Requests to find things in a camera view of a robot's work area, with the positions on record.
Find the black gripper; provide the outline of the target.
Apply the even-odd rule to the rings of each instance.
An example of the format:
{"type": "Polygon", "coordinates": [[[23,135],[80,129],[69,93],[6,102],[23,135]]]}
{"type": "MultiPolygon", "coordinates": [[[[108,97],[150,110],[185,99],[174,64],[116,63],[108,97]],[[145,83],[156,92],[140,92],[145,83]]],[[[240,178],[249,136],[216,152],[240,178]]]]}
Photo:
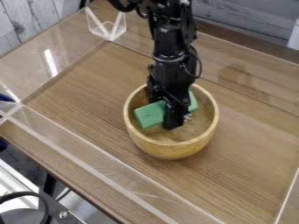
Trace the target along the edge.
{"type": "Polygon", "coordinates": [[[186,53],[177,59],[153,55],[154,63],[148,67],[146,93],[150,103],[162,98],[162,127],[172,130],[182,126],[189,115],[189,85],[201,76],[201,60],[194,53],[186,53]]]}

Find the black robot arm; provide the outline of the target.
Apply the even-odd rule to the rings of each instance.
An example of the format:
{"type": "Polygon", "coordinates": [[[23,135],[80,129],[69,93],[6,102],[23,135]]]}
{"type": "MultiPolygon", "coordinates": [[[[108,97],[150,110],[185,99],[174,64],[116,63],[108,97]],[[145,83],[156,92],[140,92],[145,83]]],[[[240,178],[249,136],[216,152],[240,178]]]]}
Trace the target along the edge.
{"type": "Polygon", "coordinates": [[[148,66],[149,102],[164,102],[162,127],[184,125],[190,114],[189,86],[201,76],[201,60],[192,41],[197,38],[192,0],[108,0],[121,12],[136,11],[148,21],[153,64],[148,66]]]}

